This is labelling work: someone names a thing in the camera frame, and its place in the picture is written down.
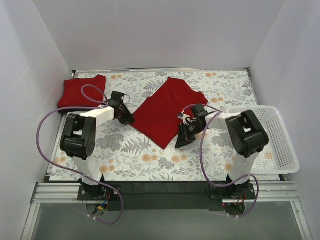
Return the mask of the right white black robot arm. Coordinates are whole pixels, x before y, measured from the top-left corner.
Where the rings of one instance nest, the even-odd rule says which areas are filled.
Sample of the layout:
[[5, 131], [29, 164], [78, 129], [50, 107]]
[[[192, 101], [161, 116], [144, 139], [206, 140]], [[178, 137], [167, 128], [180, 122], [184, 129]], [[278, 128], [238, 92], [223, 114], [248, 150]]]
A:
[[175, 147], [179, 149], [192, 144], [197, 134], [204, 135], [208, 129], [228, 131], [235, 150], [233, 168], [224, 184], [209, 180], [209, 192], [214, 197], [228, 196], [237, 199], [244, 196], [251, 185], [254, 162], [269, 144], [268, 134], [262, 124], [252, 110], [223, 113], [214, 108], [212, 112], [208, 112], [204, 104], [191, 104], [189, 108], [192, 115], [186, 114], [184, 109], [177, 115], [182, 122], [179, 124]]

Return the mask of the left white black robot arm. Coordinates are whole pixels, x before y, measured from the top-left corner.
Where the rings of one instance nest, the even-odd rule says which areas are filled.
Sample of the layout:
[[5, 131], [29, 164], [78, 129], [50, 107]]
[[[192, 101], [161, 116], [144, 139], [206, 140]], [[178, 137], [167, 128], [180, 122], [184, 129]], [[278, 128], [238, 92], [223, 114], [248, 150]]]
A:
[[118, 91], [111, 93], [108, 106], [85, 113], [70, 113], [64, 125], [60, 140], [60, 149], [75, 163], [82, 173], [78, 180], [84, 191], [95, 200], [106, 196], [106, 187], [101, 184], [104, 179], [92, 155], [96, 146], [97, 128], [117, 119], [122, 125], [134, 122], [133, 114], [124, 104], [126, 94]]

